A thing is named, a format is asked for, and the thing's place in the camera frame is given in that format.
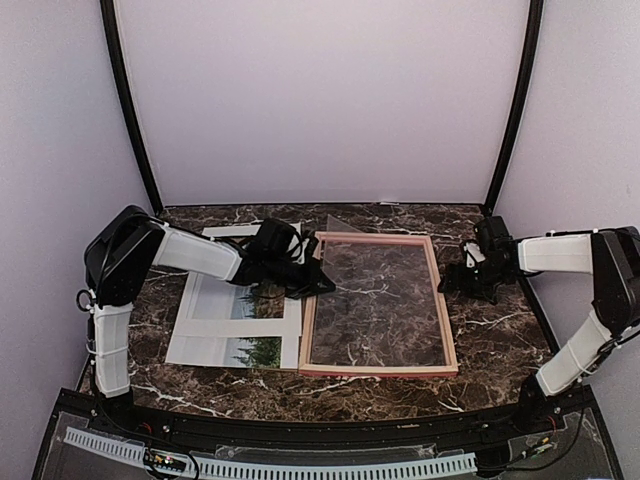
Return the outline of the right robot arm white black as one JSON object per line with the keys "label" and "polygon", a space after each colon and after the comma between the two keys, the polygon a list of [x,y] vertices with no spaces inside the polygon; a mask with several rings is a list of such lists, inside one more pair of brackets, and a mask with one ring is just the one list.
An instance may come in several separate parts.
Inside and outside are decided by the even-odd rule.
{"label": "right robot arm white black", "polygon": [[510,413],[521,434],[549,416],[544,398],[565,392],[594,373],[612,351],[639,333],[639,231],[632,226],[548,232],[514,238],[501,218],[474,227],[462,259],[446,266],[439,292],[458,292],[494,304],[499,287],[542,273],[585,275],[591,280],[586,318],[559,351],[522,388],[526,399]]}

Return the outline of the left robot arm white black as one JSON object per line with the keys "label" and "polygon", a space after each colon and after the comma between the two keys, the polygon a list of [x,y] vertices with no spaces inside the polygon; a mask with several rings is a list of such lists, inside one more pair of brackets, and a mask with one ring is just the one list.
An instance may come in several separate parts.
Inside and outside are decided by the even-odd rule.
{"label": "left robot arm white black", "polygon": [[84,253],[84,306],[92,321],[88,346],[92,387],[111,398],[101,417],[120,436],[141,427],[140,412],[119,396],[130,391],[128,329],[133,304],[153,266],[202,274],[235,286],[265,282],[294,300],[332,293],[335,283],[315,256],[312,231],[268,218],[244,240],[207,237],[173,226],[129,205],[89,244]]}

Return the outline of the white photo mat board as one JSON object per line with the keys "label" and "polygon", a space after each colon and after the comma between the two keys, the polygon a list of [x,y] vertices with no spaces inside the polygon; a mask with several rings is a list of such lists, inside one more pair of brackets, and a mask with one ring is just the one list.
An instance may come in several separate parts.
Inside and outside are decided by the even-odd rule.
{"label": "white photo mat board", "polygon": [[195,306],[195,297],[197,289],[204,277],[211,276],[200,273],[191,273],[188,275],[174,325],[175,334],[221,337],[260,337],[301,334],[303,303],[300,300],[289,299],[285,295],[284,316],[282,318],[248,320],[194,319],[192,313]]}

